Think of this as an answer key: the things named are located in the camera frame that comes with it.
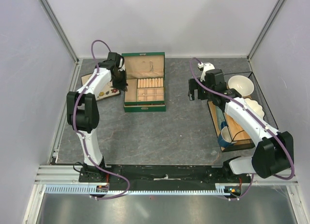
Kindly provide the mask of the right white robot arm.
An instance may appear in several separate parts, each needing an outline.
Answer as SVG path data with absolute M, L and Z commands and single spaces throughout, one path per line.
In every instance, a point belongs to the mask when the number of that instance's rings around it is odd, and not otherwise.
M 220 69 L 204 70 L 201 77 L 189 79 L 188 95 L 191 100 L 198 98 L 212 101 L 242 127 L 255 145 L 252 156 L 228 160 L 228 166 L 221 173 L 225 181 L 233 182 L 245 173 L 257 174 L 261 178 L 275 176 L 283 179 L 279 173 L 286 169 L 291 170 L 286 180 L 293 178 L 293 136 L 269 125 L 249 107 L 238 91 L 228 89 Z

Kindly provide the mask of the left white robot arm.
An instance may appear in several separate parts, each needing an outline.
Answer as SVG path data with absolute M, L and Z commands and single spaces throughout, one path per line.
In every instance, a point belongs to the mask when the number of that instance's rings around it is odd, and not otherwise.
M 84 163 L 93 166 L 89 175 L 96 182 L 106 178 L 104 158 L 96 134 L 100 120 L 96 99 L 110 82 L 113 89 L 127 91 L 124 57 L 116 52 L 110 52 L 106 60 L 97 64 L 86 83 L 66 96 L 67 123 L 80 139 Z

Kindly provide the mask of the green jewelry tray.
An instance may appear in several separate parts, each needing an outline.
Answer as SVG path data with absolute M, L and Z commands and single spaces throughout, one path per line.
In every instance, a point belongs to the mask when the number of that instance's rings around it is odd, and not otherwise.
M 125 105 L 164 105 L 164 78 L 128 79 L 124 95 Z

